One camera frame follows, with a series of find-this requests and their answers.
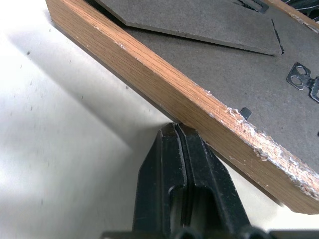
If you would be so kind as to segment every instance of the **wood grain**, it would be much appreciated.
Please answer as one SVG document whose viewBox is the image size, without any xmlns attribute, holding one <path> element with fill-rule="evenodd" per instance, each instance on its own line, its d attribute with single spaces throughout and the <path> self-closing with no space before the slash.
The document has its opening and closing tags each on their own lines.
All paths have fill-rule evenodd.
<svg viewBox="0 0 319 239">
<path fill-rule="evenodd" d="M 279 8 L 281 11 L 287 13 L 289 16 L 294 18 L 296 21 L 300 22 L 301 24 L 306 25 L 311 30 L 319 33 L 319 24 L 316 23 L 314 20 L 310 19 L 306 15 L 302 14 L 301 12 L 294 9 L 292 6 L 282 2 L 281 0 L 265 0 L 265 3 L 275 6 Z"/>
<path fill-rule="evenodd" d="M 295 212 L 319 213 L 319 176 L 84 0 L 47 0 L 53 21 Z"/>
</svg>

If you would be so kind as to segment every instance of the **white surface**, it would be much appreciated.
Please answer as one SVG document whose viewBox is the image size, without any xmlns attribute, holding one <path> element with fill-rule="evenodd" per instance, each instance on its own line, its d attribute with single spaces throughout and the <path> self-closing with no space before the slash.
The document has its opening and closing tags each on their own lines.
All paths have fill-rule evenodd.
<svg viewBox="0 0 319 239">
<path fill-rule="evenodd" d="M 130 230 L 138 169 L 167 122 L 57 31 L 44 0 L 2 1 L 1 239 Z M 229 170 L 253 225 L 319 229 L 319 215 L 279 207 Z"/>
</svg>

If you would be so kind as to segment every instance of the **white table surface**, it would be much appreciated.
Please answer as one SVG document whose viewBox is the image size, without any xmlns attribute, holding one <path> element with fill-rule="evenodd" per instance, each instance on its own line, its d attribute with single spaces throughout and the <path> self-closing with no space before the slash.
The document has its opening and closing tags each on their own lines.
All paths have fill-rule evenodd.
<svg viewBox="0 0 319 239">
<path fill-rule="evenodd" d="M 0 3 L 0 239 L 98 238 L 132 227 L 138 169 L 169 119 L 51 22 Z M 252 225 L 319 229 L 228 167 Z"/>
</svg>

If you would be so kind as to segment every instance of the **chipped wood edge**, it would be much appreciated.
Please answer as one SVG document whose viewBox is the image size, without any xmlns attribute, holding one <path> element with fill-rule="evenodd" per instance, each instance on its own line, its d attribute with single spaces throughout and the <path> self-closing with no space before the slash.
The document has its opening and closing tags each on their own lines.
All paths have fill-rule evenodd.
<svg viewBox="0 0 319 239">
<path fill-rule="evenodd" d="M 272 5 L 276 8 L 279 8 L 281 11 L 287 13 L 293 19 L 298 21 L 301 24 L 306 25 L 308 28 L 313 30 L 316 33 L 319 33 L 319 24 L 316 23 L 314 20 L 310 19 L 306 15 L 302 14 L 301 12 L 294 9 L 292 6 L 284 3 L 281 0 L 265 0 L 265 3 Z"/>
<path fill-rule="evenodd" d="M 295 212 L 319 213 L 319 175 L 84 0 L 46 0 L 52 20 Z"/>
</svg>

